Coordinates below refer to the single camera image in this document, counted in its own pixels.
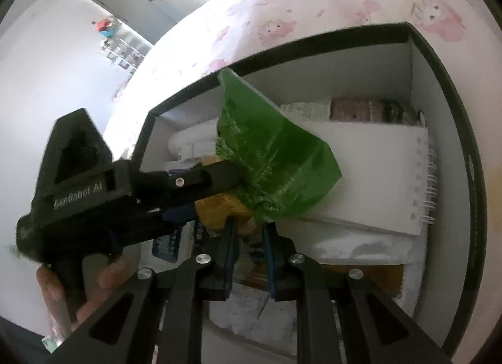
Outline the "person's left hand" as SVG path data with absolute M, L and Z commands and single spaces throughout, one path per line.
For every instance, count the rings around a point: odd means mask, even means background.
M 131 263 L 125 256 L 120 256 L 111 265 L 104 267 L 90 280 L 90 292 L 84 303 L 77 303 L 74 318 L 70 313 L 70 300 L 61 280 L 49 267 L 37 269 L 37 282 L 49 315 L 54 320 L 55 332 L 66 339 L 83 324 L 132 274 Z

